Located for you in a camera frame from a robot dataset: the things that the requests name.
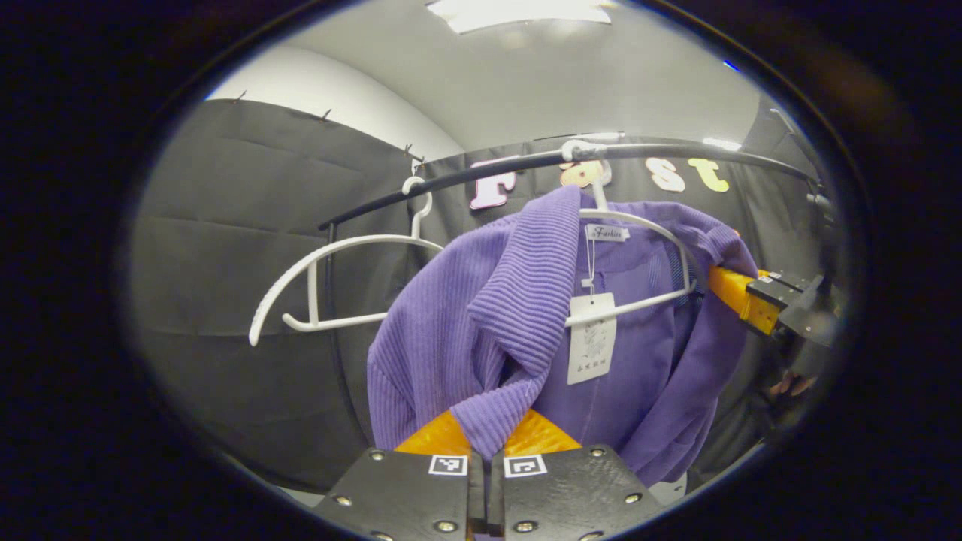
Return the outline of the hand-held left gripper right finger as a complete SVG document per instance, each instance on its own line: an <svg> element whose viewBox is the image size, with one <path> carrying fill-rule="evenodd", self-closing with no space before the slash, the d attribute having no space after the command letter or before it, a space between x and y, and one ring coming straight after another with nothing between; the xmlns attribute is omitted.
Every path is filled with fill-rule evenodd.
<svg viewBox="0 0 962 541"><path fill-rule="evenodd" d="M487 468L492 540L615 539L663 510L612 446L578 444L533 410Z"/></svg>

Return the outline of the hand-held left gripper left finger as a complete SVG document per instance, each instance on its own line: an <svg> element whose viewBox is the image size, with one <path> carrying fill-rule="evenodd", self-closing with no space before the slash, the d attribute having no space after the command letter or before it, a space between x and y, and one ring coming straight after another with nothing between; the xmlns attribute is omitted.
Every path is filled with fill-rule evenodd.
<svg viewBox="0 0 962 541"><path fill-rule="evenodd" d="M485 473L446 412L395 448L363 451L315 513L358 539L475 540L486 532Z"/></svg>

